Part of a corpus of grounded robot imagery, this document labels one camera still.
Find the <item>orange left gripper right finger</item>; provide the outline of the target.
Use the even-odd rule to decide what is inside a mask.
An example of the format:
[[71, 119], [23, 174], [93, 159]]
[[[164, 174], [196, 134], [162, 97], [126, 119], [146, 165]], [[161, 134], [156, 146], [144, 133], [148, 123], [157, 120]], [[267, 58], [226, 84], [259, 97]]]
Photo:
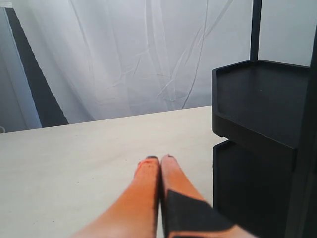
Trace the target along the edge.
[[175, 157], [161, 160], [161, 211], [166, 238], [254, 238], [215, 211], [186, 177]]

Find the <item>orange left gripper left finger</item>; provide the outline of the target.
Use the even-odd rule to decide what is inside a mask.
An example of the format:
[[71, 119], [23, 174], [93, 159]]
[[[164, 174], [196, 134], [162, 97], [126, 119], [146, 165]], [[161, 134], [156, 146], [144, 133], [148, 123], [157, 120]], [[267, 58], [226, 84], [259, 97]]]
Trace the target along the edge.
[[132, 182], [96, 220], [74, 238], [155, 238], [159, 210], [160, 163], [141, 160]]

